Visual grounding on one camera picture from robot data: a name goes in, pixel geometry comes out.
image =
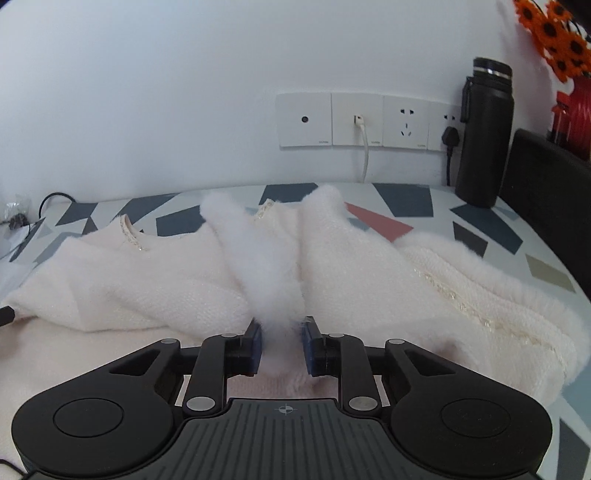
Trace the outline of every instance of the black thermos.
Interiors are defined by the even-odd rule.
[[[492,207],[501,189],[515,105],[512,74],[504,63],[476,58],[462,91],[466,131],[456,195],[476,207]]]

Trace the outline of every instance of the geometric pattern tablecloth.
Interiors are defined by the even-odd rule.
[[[300,202],[319,184],[282,184],[222,189],[250,213],[267,199]],[[448,187],[406,184],[341,183],[336,186],[356,227],[393,241],[412,229],[430,231],[466,244],[488,263],[558,298],[591,322],[591,303],[550,248],[507,204],[479,209],[457,198]],[[69,236],[107,226],[126,213],[136,228],[150,235],[194,232],[204,220],[199,205],[209,190],[99,203],[56,203],[31,230],[11,261],[41,264]],[[591,368],[549,408],[553,445],[540,475],[548,480],[591,478]]]

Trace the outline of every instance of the black plug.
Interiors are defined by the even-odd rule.
[[[443,145],[447,147],[447,186],[450,186],[449,170],[452,164],[453,149],[460,144],[460,132],[456,127],[447,127],[441,136]]]

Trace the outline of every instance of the white plug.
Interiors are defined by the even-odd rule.
[[[361,129],[361,135],[363,136],[363,146],[365,147],[365,161],[363,162],[363,175],[361,177],[361,183],[365,183],[365,176],[368,173],[369,165],[369,143],[368,135],[365,131],[365,120],[362,115],[354,115],[353,123]]]

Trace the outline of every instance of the red bottle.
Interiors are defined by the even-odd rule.
[[[546,138],[559,147],[565,147],[570,130],[570,97],[564,92],[556,94],[556,105],[552,107],[552,120]]]

